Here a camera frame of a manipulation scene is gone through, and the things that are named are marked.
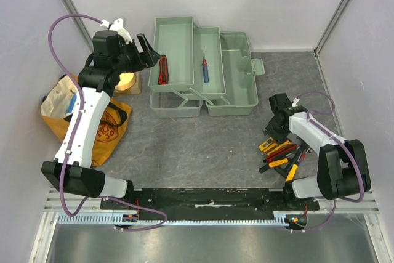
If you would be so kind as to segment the orange handled screwdriver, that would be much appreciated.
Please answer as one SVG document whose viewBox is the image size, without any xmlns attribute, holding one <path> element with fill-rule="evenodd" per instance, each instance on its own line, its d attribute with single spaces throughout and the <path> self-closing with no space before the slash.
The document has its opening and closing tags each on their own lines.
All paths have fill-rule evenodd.
<svg viewBox="0 0 394 263">
<path fill-rule="evenodd" d="M 269 162 L 268 165 L 269 165 L 270 168 L 275 168 L 277 166 L 281 166 L 283 164 L 287 164 L 288 162 L 289 162 L 289 158 L 283 158 L 283 159 L 280 159 L 280 160 L 271 161 L 271 162 Z"/>
</svg>

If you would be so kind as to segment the yellow black utility knife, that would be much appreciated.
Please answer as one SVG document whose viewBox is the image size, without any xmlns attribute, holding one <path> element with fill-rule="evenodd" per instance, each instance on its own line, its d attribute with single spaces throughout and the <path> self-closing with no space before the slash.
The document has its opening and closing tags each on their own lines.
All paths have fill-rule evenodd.
<svg viewBox="0 0 394 263">
<path fill-rule="evenodd" d="M 273 148 L 272 150 L 270 150 L 269 152 L 267 152 L 267 155 L 270 156 L 272 155 L 274 152 L 277 152 L 278 150 L 289 146 L 290 144 L 292 144 L 292 142 L 290 140 L 287 140 L 283 143 L 281 143 L 280 145 L 277 145 L 275 148 Z"/>
</svg>

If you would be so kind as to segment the green clear-lid toolbox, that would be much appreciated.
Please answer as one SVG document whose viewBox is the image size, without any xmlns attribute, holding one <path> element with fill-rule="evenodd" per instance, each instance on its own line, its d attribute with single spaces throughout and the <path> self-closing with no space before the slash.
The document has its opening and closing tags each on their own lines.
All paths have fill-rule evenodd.
<svg viewBox="0 0 394 263">
<path fill-rule="evenodd" d="M 160 17 L 154 49 L 167 56 L 169 72 L 168 84 L 159 85 L 159 64 L 150 70 L 150 108 L 157 117 L 197 117 L 203 105 L 211 116 L 243 116 L 258 105 L 256 77 L 265 69 L 262 59 L 252 58 L 246 33 L 201 27 L 192 16 Z"/>
</svg>

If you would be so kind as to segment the black handled tool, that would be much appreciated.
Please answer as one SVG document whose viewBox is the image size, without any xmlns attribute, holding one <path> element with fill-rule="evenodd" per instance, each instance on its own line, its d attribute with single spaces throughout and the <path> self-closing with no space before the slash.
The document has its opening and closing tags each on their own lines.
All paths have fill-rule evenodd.
<svg viewBox="0 0 394 263">
<path fill-rule="evenodd" d="M 284 168 L 282 168 L 282 164 L 275 164 L 273 167 L 271 167 L 269 164 L 266 164 L 264 166 L 262 166 L 261 168 L 259 168 L 259 172 L 261 174 L 265 173 L 268 170 L 273 169 L 274 171 L 276 171 L 280 176 L 287 178 L 288 176 L 288 172 L 287 170 L 285 170 Z"/>
</svg>

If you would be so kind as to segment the blue red screwdriver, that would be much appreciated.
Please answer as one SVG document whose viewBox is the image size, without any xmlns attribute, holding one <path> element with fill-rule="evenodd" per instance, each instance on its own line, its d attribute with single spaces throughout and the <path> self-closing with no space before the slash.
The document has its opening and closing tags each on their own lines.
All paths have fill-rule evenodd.
<svg viewBox="0 0 394 263">
<path fill-rule="evenodd" d="M 204 83 L 208 83 L 209 82 L 209 72 L 207 69 L 207 60 L 206 60 L 206 56 L 205 56 L 205 51 L 202 50 L 202 55 L 203 55 L 203 62 L 202 62 L 202 67 L 203 67 L 203 80 Z"/>
</svg>

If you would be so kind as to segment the red handled screwdriver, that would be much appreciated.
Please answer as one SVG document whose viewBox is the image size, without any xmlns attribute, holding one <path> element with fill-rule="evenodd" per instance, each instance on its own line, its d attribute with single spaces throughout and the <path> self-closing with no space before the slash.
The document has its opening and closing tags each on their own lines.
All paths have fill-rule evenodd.
<svg viewBox="0 0 394 263">
<path fill-rule="evenodd" d="M 276 152 L 273 152 L 271 155 L 268 155 L 265 159 L 264 159 L 264 163 L 270 163 L 272 161 L 276 161 L 276 160 L 280 160 L 285 158 L 288 154 L 290 153 L 294 153 L 296 152 L 298 149 L 298 145 L 297 144 L 291 144 L 288 145 L 287 147 L 283 147 L 279 150 L 277 150 Z"/>
</svg>

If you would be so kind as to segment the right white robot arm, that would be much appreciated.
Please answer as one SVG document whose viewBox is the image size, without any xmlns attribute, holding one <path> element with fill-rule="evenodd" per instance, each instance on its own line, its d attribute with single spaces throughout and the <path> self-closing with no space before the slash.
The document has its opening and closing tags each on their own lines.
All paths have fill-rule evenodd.
<svg viewBox="0 0 394 263">
<path fill-rule="evenodd" d="M 286 179 L 282 202 L 291 210 L 307 198 L 361 202 L 371 188 L 364 145 L 334 134 L 298 102 L 285 93 L 269 98 L 273 118 L 263 129 L 268 139 L 259 147 L 266 156 L 259 172 L 274 169 Z M 297 179 L 296 170 L 309 150 L 318 155 L 317 173 Z"/>
</svg>

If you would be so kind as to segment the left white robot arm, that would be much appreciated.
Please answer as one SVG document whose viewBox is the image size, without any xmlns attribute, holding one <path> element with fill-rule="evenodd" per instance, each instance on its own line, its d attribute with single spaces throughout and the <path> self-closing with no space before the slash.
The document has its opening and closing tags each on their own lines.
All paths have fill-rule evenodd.
<svg viewBox="0 0 394 263">
<path fill-rule="evenodd" d="M 61 193 L 97 198 L 113 196 L 122 209 L 135 204 L 131 183 L 108 177 L 92 169 L 92 152 L 102 115 L 108 106 L 121 73 L 135 73 L 153 67 L 161 56 L 143 33 L 139 45 L 124 33 L 103 30 L 95 33 L 94 51 L 78 75 L 77 101 L 66 136 L 53 161 L 45 161 L 41 171 Z"/>
</svg>

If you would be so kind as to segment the red black utility knife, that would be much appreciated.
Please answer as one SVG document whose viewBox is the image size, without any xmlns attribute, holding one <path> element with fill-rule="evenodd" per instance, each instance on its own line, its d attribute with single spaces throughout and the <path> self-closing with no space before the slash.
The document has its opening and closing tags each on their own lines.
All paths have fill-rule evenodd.
<svg viewBox="0 0 394 263">
<path fill-rule="evenodd" d="M 169 82 L 168 60 L 166 55 L 162 55 L 159 60 L 158 84 L 165 85 Z"/>
</svg>

